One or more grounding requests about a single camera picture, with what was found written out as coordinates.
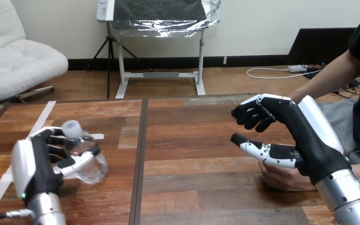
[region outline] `white leather chair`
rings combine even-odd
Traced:
[[[53,48],[25,39],[23,25],[10,0],[0,0],[0,101],[53,89],[53,86],[21,94],[65,73],[66,57]]]

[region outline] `black tripod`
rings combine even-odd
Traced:
[[[114,36],[111,34],[110,31],[110,25],[107,22],[107,30],[108,30],[108,36],[105,37],[105,41],[104,43],[101,45],[100,49],[97,51],[96,55],[93,57],[92,62],[86,67],[85,71],[89,71],[92,70],[92,66],[93,63],[95,61],[95,59],[97,58],[98,54],[100,54],[101,50],[104,48],[105,44],[107,44],[108,42],[108,59],[107,59],[107,72],[108,72],[108,80],[107,80],[107,99],[110,98],[110,62],[111,59],[115,60],[114,58],[114,49],[113,49],[113,42],[117,42],[117,39],[114,38]],[[129,51],[129,49],[127,49],[125,46],[122,45],[122,48],[127,51],[131,56],[133,56],[133,58],[137,61],[140,62],[139,58],[137,56],[135,56],[131,51]]]

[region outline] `wooden table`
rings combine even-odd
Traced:
[[[229,139],[293,144],[279,123],[264,133],[238,126],[230,110],[249,95],[56,103],[45,126],[78,120],[98,140],[110,173],[100,184],[65,180],[68,225],[333,224],[316,191],[265,186],[257,160]],[[0,179],[16,140],[27,137],[45,104],[0,109]],[[0,211],[23,208],[10,184]],[[0,224],[27,224],[26,219]]]

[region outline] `wooden floor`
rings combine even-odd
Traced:
[[[270,67],[287,68],[287,66]],[[289,79],[254,79],[246,75],[250,67],[204,68],[203,84],[207,95],[270,93],[286,96],[309,81],[299,76]],[[196,69],[173,69],[155,71],[193,72]],[[287,76],[287,71],[251,71],[256,76]],[[111,99],[115,98],[120,84],[118,71],[111,73]],[[64,75],[46,81],[37,87],[54,86],[52,93],[40,94],[26,102],[101,100],[107,96],[106,71],[68,71]],[[129,80],[125,98],[185,97],[196,96],[193,78],[132,78]],[[338,101],[339,96],[326,95],[318,101]]]

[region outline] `black monitor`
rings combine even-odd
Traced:
[[[288,65],[330,63],[348,49],[356,28],[300,29],[288,54]]]

